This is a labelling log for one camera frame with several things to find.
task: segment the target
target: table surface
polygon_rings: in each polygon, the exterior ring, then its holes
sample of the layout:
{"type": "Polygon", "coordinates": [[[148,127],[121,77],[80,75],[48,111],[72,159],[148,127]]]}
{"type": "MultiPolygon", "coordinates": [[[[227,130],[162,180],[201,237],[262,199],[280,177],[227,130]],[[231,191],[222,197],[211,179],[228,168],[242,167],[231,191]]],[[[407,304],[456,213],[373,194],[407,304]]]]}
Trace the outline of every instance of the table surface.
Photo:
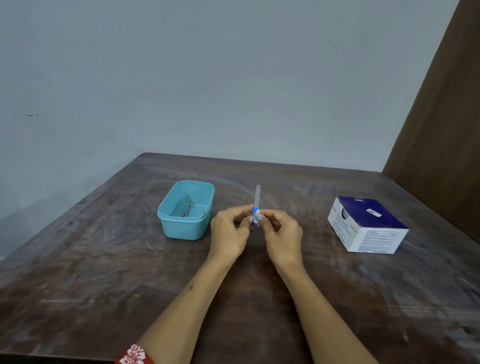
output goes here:
{"type": "MultiPolygon", "coordinates": [[[[377,172],[145,153],[0,265],[0,353],[115,360],[204,262],[156,210],[176,181],[210,182],[212,216],[253,202],[303,227],[312,280],[380,363],[478,363],[480,246],[377,172]],[[395,254],[348,253],[327,222],[337,195],[375,198],[410,227],[395,254]]],[[[311,363],[262,231],[227,274],[193,363],[311,363]]]]}

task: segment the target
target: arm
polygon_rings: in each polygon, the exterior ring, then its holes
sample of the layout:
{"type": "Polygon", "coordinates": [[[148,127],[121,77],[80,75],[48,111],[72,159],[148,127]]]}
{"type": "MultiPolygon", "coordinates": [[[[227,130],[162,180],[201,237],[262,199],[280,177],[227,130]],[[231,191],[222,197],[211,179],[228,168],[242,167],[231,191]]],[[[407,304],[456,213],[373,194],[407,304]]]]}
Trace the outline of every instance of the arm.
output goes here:
{"type": "Polygon", "coordinates": [[[262,215],[268,255],[292,295],[315,364],[378,364],[305,271],[298,223],[283,211],[262,215]]]}
{"type": "Polygon", "coordinates": [[[156,364],[188,364],[192,359],[208,307],[250,235],[252,209],[253,205],[232,207],[212,219],[207,260],[138,341],[156,364]],[[236,228],[238,216],[244,218],[236,228]]]}

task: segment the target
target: forearm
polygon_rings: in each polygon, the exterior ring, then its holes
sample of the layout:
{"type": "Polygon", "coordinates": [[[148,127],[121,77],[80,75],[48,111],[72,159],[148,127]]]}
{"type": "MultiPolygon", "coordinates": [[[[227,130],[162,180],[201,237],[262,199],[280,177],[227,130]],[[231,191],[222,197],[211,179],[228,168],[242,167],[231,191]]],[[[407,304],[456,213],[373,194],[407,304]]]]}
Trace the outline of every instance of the forearm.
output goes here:
{"type": "Polygon", "coordinates": [[[301,267],[279,271],[316,364],[378,364],[301,267]]]}
{"type": "Polygon", "coordinates": [[[156,364],[188,364],[198,333],[231,263],[207,259],[180,295],[142,335],[142,346],[156,364]]]}

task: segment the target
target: hand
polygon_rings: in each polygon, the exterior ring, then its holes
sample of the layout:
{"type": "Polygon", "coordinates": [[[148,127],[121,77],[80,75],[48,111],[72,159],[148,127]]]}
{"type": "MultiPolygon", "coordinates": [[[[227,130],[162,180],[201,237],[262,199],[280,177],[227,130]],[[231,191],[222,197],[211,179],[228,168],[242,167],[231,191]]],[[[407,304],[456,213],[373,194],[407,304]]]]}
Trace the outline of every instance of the hand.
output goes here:
{"type": "Polygon", "coordinates": [[[253,205],[231,207],[219,211],[212,219],[212,244],[209,258],[233,264],[243,252],[252,224],[253,205]]]}
{"type": "Polygon", "coordinates": [[[293,268],[303,267],[301,258],[302,228],[285,211],[261,209],[258,222],[265,233],[268,256],[277,271],[282,274],[293,268]]]}

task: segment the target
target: blue box lid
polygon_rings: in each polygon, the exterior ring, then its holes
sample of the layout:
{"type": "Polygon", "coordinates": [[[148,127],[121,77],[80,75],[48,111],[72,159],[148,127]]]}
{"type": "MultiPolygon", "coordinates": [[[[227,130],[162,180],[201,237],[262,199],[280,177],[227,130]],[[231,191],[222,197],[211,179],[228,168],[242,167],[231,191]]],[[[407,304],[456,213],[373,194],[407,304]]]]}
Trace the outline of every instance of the blue box lid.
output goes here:
{"type": "Polygon", "coordinates": [[[343,207],[355,222],[366,228],[408,229],[377,200],[339,196],[343,207]]]}

